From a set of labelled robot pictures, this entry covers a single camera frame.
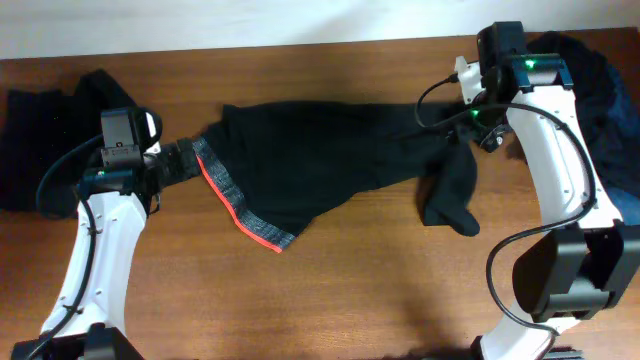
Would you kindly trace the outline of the black leggings red waistband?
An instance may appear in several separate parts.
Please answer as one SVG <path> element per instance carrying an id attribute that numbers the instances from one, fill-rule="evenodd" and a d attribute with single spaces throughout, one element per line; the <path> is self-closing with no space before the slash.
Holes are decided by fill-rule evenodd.
<path id="1" fill-rule="evenodd" d="M 196 161 L 246 236 L 281 252 L 312 221 L 357 193 L 416 177 L 434 183 L 420 200 L 426 226 L 475 236 L 468 209 L 477 165 L 457 129 L 426 126 L 461 110 L 455 103 L 348 104 L 288 101 L 225 105 L 193 142 Z"/>

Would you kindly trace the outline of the dark green trousers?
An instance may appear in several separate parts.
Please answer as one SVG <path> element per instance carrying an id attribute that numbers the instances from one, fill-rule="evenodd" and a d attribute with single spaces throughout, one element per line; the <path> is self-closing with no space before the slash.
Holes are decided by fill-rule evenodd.
<path id="1" fill-rule="evenodd" d="M 104 70 L 82 76 L 71 95 L 59 89 L 10 90 L 1 128 L 1 209 L 42 211 L 53 218 L 73 216 L 77 200 L 72 187 L 94 149 L 86 148 L 65 160 L 37 198 L 43 176 L 63 155 L 101 133 L 102 112 L 135 105 Z"/>

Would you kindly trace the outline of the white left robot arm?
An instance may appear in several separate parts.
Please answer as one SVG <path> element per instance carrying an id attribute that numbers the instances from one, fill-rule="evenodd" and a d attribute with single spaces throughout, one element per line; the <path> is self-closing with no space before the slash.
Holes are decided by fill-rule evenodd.
<path id="1" fill-rule="evenodd" d="M 11 356 L 29 359 L 133 360 L 124 309 L 132 260 L 161 193 L 200 175 L 191 139 L 161 144 L 162 119 L 144 107 L 101 114 L 101 134 L 77 146 L 97 157 L 74 191 L 78 226 L 64 283 L 38 338 Z"/>

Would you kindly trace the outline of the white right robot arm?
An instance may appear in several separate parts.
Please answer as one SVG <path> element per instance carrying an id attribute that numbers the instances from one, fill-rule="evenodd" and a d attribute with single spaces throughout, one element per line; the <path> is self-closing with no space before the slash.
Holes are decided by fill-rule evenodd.
<path id="1" fill-rule="evenodd" d="M 603 190 L 582 137 L 573 81 L 557 54 L 528 51 L 521 22 L 496 22 L 477 35 L 479 60 L 457 58 L 455 70 L 472 120 L 505 120 L 524 150 L 542 224 L 512 235 L 540 240 L 514 263 L 516 301 L 476 338 L 481 360 L 572 359 L 558 352 L 559 335 L 615 307 L 639 267 L 639 229 L 625 224 Z"/>

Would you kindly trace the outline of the dark navy garment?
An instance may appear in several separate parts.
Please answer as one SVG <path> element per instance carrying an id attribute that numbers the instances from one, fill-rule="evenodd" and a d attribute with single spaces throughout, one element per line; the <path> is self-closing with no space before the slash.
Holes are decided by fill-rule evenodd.
<path id="1" fill-rule="evenodd" d="M 639 195 L 639 113 L 620 73 L 582 42 L 548 32 L 529 42 L 532 53 L 557 53 L 574 81 L 576 111 L 603 184 Z"/>

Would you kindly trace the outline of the blue denim jeans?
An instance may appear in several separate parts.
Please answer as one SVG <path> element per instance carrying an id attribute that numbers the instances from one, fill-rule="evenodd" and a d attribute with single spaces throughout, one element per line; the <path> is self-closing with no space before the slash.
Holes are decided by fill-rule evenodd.
<path id="1" fill-rule="evenodd" d="M 621 213 L 626 225 L 640 224 L 640 204 L 637 197 L 613 187 L 609 187 L 606 192 L 611 202 Z"/>

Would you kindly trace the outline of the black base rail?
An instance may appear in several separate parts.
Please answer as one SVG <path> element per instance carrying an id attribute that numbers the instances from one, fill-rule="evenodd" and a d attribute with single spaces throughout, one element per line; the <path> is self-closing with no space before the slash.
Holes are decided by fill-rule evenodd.
<path id="1" fill-rule="evenodd" d="M 584 354 L 580 350 L 563 348 L 552 349 L 544 357 L 543 360 L 585 360 Z"/>

